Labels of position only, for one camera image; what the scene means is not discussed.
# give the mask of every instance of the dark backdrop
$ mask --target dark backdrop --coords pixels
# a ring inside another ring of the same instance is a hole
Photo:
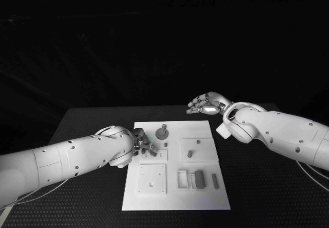
[[[1,152],[46,145],[72,107],[186,105],[209,91],[329,125],[324,7],[280,0],[2,4]]]

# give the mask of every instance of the black table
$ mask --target black table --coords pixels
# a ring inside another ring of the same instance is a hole
[[[278,111],[274,104],[259,106]],[[15,205],[2,227],[329,227],[329,192],[295,162],[269,151],[259,140],[248,144],[232,136],[225,140],[215,131],[219,114],[186,114],[184,110],[184,105],[69,109],[49,144],[111,125],[132,129],[134,122],[207,120],[230,210],[121,211],[127,166],[106,165],[67,180],[43,198]]]

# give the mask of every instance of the white robotic arm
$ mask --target white robotic arm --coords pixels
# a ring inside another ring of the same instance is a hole
[[[33,190],[98,169],[131,162],[138,149],[154,146],[141,128],[111,126],[95,135],[0,156],[0,208]]]
[[[196,97],[186,113],[222,114],[216,132],[242,143],[262,141],[268,149],[285,157],[329,170],[329,127],[282,112],[267,112],[251,103],[230,102],[209,92]]]

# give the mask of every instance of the cable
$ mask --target cable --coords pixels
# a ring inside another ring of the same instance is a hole
[[[318,186],[329,191],[329,189],[316,181],[316,179],[310,176],[310,174],[305,172],[304,168],[301,167],[298,161],[295,161],[295,163],[298,164],[300,168],[303,169],[304,173],[307,174],[307,176],[311,178],[311,180],[318,184]]]
[[[324,176],[308,164],[305,164],[308,166],[308,168],[320,175],[323,176],[327,180],[329,180],[329,177]]]
[[[53,190],[56,190],[62,185],[63,183],[67,181],[67,179],[46,193],[49,194]],[[39,199],[40,197],[43,197],[46,194],[43,194],[41,196],[39,196],[37,198],[31,199],[31,200],[27,200],[24,202],[18,202],[20,200],[23,200],[27,196],[30,196],[37,190],[40,189],[36,189],[34,191],[31,191],[24,197],[21,197],[18,200],[15,200],[13,203],[4,205],[0,210],[5,209],[7,207],[15,205],[15,204],[21,204],[21,203],[27,203],[27,202],[31,202],[33,200]]]
[[[62,185],[63,185],[63,183],[67,181],[67,179],[46,193],[46,194],[49,194],[53,190],[56,190]],[[37,200],[40,197],[43,197],[46,194],[43,194],[41,196],[39,196],[37,198],[34,198],[34,199],[31,199],[31,200],[27,200],[27,201],[24,201],[24,202],[18,202],[18,203],[15,203],[15,204],[21,204],[21,203],[27,203],[27,202],[31,202],[33,200]]]

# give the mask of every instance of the small white component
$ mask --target small white component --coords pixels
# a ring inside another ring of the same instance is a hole
[[[190,174],[190,189],[196,190],[196,183],[194,183],[194,174]]]
[[[147,195],[166,194],[166,165],[140,165],[137,176],[137,193]]]
[[[215,162],[217,163],[217,152],[212,138],[207,139],[180,139],[181,160],[183,162]]]
[[[167,162],[167,150],[157,150],[157,155],[153,157],[148,152],[140,153],[140,164],[154,164]]]
[[[187,172],[186,170],[177,170],[177,189],[187,189]]]

